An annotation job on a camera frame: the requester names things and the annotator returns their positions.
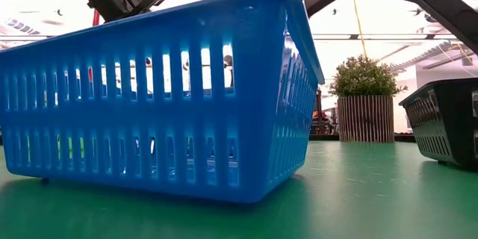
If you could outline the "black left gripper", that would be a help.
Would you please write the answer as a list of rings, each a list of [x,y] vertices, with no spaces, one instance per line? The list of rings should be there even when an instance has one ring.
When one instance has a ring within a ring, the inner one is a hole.
[[[97,10],[106,22],[121,19],[129,12],[125,0],[88,0],[88,6]]]

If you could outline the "blue slotted plastic basket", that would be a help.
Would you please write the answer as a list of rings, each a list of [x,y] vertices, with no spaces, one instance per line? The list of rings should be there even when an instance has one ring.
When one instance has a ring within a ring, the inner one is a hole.
[[[322,83],[302,0],[203,0],[51,37],[0,51],[6,166],[257,202],[304,164]]]

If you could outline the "black slotted plastic basket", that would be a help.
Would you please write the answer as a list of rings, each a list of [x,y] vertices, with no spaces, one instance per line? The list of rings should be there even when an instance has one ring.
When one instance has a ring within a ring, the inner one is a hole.
[[[423,156],[478,170],[478,78],[431,81],[399,105]]]

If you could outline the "light green plastic basket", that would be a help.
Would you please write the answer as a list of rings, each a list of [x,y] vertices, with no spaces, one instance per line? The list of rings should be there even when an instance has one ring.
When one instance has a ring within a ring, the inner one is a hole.
[[[73,147],[72,147],[72,138],[71,137],[68,137],[67,138],[67,142],[68,142],[68,150],[69,150],[69,158],[72,159],[72,150],[73,150]],[[61,137],[60,135],[57,135],[56,136],[56,145],[57,145],[57,149],[56,149],[56,154],[57,154],[57,159],[60,160],[61,159],[61,155],[62,155],[62,149],[61,149]],[[80,148],[80,156],[81,158],[84,158],[84,138],[83,137],[80,137],[79,138],[79,148]]]

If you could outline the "dark background equipment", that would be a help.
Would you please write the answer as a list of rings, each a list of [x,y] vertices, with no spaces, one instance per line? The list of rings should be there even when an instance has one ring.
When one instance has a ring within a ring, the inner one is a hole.
[[[322,92],[318,89],[313,109],[311,134],[338,135],[337,98],[322,97]]]

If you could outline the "artificial plant in striped pot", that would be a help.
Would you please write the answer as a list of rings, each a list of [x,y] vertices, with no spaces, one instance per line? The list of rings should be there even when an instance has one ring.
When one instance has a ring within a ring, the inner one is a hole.
[[[393,143],[393,98],[407,91],[386,63],[362,54],[336,68],[329,92],[338,97],[339,139],[342,142]]]

